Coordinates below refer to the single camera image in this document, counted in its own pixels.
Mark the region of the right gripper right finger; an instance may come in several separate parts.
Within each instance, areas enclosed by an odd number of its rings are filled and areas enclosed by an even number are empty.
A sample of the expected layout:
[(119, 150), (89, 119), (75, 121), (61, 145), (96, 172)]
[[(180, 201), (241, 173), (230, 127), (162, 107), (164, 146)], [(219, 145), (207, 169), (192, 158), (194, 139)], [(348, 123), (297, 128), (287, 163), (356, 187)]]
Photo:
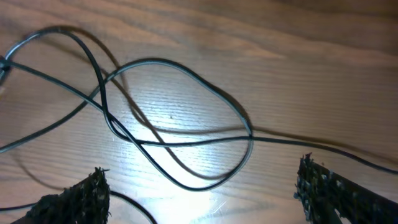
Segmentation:
[(315, 163), (300, 159), (294, 198), (302, 203), (309, 223), (397, 224), (397, 203)]

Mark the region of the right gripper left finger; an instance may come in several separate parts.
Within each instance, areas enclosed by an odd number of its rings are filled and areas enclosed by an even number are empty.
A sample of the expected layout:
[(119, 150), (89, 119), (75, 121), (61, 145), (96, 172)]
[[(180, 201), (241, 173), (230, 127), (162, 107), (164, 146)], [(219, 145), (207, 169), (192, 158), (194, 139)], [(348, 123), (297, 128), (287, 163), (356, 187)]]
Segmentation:
[(43, 196), (12, 224), (107, 224), (110, 188), (105, 172), (96, 168), (62, 193)]

